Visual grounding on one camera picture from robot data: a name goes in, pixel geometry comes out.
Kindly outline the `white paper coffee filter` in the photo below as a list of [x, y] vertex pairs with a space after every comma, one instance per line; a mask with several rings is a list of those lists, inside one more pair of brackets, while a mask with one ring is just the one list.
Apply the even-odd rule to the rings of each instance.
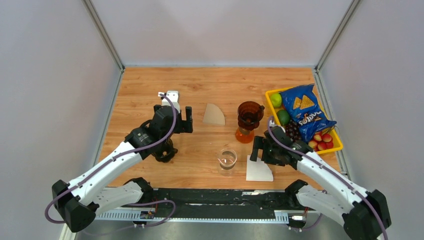
[[249, 182], [273, 182], [274, 176], [269, 166], [259, 157], [256, 161], [250, 160], [251, 155], [247, 156], [246, 177]]

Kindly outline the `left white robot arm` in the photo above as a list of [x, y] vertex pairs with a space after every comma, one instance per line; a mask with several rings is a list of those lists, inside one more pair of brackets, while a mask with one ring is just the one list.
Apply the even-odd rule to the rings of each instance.
[[172, 134], [192, 133], [192, 107], [180, 110], [170, 105], [155, 105], [154, 115], [133, 129], [118, 147], [93, 168], [65, 182], [56, 181], [52, 187], [52, 206], [73, 233], [87, 228], [97, 216], [124, 205], [147, 207], [153, 201], [153, 189], [142, 177], [132, 178], [125, 185], [107, 189], [106, 186], [130, 167], [149, 156], [168, 163], [178, 152]]

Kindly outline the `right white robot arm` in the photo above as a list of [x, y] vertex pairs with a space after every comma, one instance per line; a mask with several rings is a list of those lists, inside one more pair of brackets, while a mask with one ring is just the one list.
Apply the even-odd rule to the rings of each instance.
[[282, 126], [269, 127], [263, 136], [253, 139], [250, 160], [275, 166], [291, 166], [318, 183], [326, 192], [303, 180], [296, 180], [285, 191], [286, 204], [292, 209], [312, 208], [341, 225], [352, 240], [388, 239], [392, 221], [385, 195], [369, 191], [335, 171], [307, 143], [292, 142]]

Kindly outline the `brown plastic coffee dripper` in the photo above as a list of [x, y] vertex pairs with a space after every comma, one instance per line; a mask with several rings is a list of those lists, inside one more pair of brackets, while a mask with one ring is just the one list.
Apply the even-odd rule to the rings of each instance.
[[253, 131], [259, 127], [264, 117], [265, 107], [254, 101], [245, 101], [237, 108], [238, 126], [247, 131]]

